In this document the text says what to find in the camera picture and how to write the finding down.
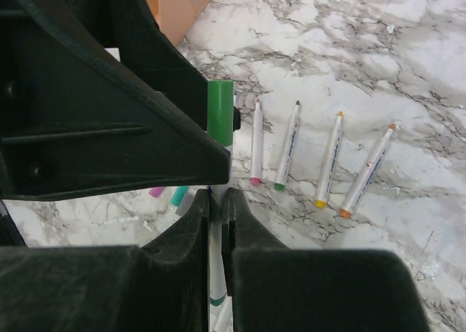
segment tan plastic basket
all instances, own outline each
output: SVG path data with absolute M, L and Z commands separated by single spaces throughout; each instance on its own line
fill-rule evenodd
M 210 0 L 146 0 L 160 31 L 177 45 Z

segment yellow marker cap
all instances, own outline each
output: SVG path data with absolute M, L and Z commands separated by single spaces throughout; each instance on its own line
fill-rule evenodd
M 346 219 L 350 219 L 352 216 L 350 212 L 348 212 L 347 210 L 344 210 L 343 208 L 340 208 L 340 215 Z
M 327 202 L 320 201 L 319 199 L 316 199 L 315 202 L 314 202 L 314 205 L 317 208 L 325 208 L 325 206 L 327 205 Z

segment orange marker tip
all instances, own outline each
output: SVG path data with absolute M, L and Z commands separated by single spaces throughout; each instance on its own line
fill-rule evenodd
M 343 208 L 340 208 L 340 215 L 345 219 L 350 219 L 352 214 Z

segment white marker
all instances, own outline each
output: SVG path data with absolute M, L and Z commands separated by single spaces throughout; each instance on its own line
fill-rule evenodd
M 291 156 L 293 155 L 294 146 L 296 145 L 296 136 L 299 127 L 299 100 L 296 101 L 294 106 L 293 116 L 291 117 L 290 125 L 286 133 L 285 142 L 283 144 L 282 155 L 280 157 L 280 164 L 277 169 L 277 177 L 275 178 L 275 190 L 283 191 L 288 178 L 288 171 L 290 170 Z
M 392 136 L 394 129 L 395 124 L 392 123 L 385 135 L 381 137 L 372 148 L 366 163 L 361 168 L 358 177 L 353 185 L 351 185 L 351 189 L 349 189 L 349 192 L 344 199 L 343 205 L 341 205 L 340 215 L 343 218 L 351 218 L 352 214 L 355 212 L 359 201 L 366 192 L 369 184 L 372 182 L 377 168 L 380 166 L 380 163 L 387 152 L 390 137 Z
M 233 315 L 232 297 L 226 297 L 218 313 L 216 324 L 213 326 L 213 332 L 225 332 L 228 323 Z
M 336 158 L 338 157 L 341 138 L 343 137 L 342 121 L 343 113 L 340 111 L 336 117 L 335 127 L 333 127 L 332 133 L 328 137 L 327 150 L 325 150 L 322 166 L 320 167 L 319 184 L 317 185 L 314 202 L 317 208 L 325 208 L 327 205 Z
M 251 146 L 250 182 L 259 185 L 262 179 L 262 116 L 261 101 L 256 99 L 256 110 L 254 111 L 253 142 Z
M 230 152 L 233 151 L 233 97 L 233 81 L 208 82 L 207 134 Z M 225 193 L 233 187 L 231 156 L 230 154 L 228 183 L 210 186 L 209 279 L 210 303 L 215 307 L 219 306 L 226 296 L 224 261 L 221 256 L 221 230 Z

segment green cap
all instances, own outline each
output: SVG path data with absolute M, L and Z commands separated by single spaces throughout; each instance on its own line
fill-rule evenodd
M 209 81 L 207 134 L 223 147 L 233 144 L 233 97 L 233 81 Z
M 222 303 L 224 302 L 225 297 L 226 297 L 226 295 L 223 296 L 223 297 L 221 297 L 221 298 L 219 298 L 219 299 L 212 299 L 212 298 L 211 298 L 211 299 L 210 299 L 210 303 L 211 303 L 213 306 L 218 307 L 220 304 L 222 304 Z
M 285 186 L 283 184 L 280 184 L 280 183 L 275 183 L 274 184 L 274 189 L 277 190 L 277 191 L 283 191 L 283 190 L 285 190 Z
M 170 200 L 170 203 L 176 207 L 178 207 L 183 199 L 185 193 L 188 191 L 188 186 L 179 186 L 176 188 L 175 193 Z

